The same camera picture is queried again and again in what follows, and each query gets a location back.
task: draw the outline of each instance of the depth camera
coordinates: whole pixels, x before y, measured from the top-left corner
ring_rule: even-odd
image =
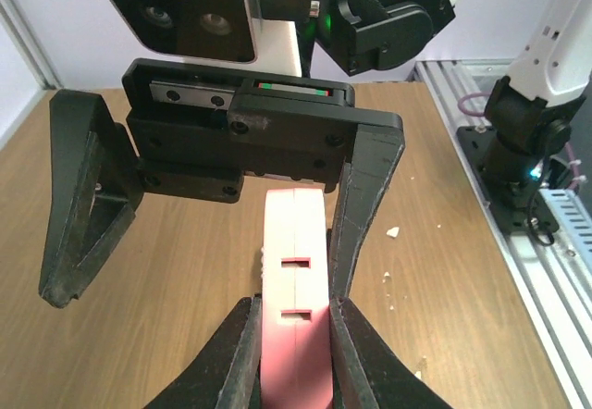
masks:
[[[157,53],[249,63],[256,59],[257,0],[111,0]]]

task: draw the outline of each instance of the cable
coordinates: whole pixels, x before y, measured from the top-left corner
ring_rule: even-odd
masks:
[[[543,167],[541,168],[540,178],[538,178],[538,181],[536,182],[536,187],[533,190],[530,197],[528,198],[528,203],[526,205],[526,226],[528,227],[528,233],[530,234],[531,238],[538,245],[541,245],[543,247],[550,247],[551,245],[553,245],[555,243],[555,237],[553,236],[553,233],[551,233],[548,230],[546,233],[548,241],[543,241],[538,236],[538,231],[536,229],[536,222],[538,222],[538,224],[537,224],[538,228],[542,229],[543,231],[545,231],[544,228],[546,227],[546,225],[544,223],[542,223],[540,220],[538,220],[538,218],[535,216],[535,200],[537,198],[538,189],[540,189],[540,187],[543,184],[543,181],[545,179],[545,175],[549,171],[550,164],[551,164],[550,155],[545,154],[545,157],[543,158]]]
[[[471,118],[482,118],[485,116],[485,112],[469,110],[466,106],[464,106],[464,104],[466,103],[466,101],[469,101],[471,99],[477,99],[479,97],[489,97],[490,95],[491,93],[485,92],[469,93],[463,96],[461,99],[459,99],[457,106],[459,107],[459,110],[461,110],[461,112],[463,112],[466,116],[470,116]]]
[[[573,173],[573,180],[570,183],[568,190],[576,190],[578,189],[581,184],[586,182],[586,176],[580,173],[580,164],[582,161],[575,157],[574,147],[570,143],[565,144],[565,152],[567,153],[567,157],[569,159],[569,166],[572,169]]]

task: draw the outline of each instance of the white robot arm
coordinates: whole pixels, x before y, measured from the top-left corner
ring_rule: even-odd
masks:
[[[510,86],[547,107],[577,99],[592,69],[592,0],[551,0],[524,51],[508,71]]]

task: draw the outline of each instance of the camera lens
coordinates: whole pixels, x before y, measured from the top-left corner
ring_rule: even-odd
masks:
[[[230,23],[217,14],[204,14],[200,18],[200,25],[202,25],[207,32],[211,32],[216,36],[226,36],[232,32]]]
[[[168,13],[158,6],[144,6],[142,15],[153,25],[160,28],[173,28],[173,19]]]

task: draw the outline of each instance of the rectangular slot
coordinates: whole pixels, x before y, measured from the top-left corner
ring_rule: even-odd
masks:
[[[310,310],[282,310],[281,320],[286,322],[310,321],[312,312]]]
[[[283,268],[311,268],[311,258],[281,258]]]

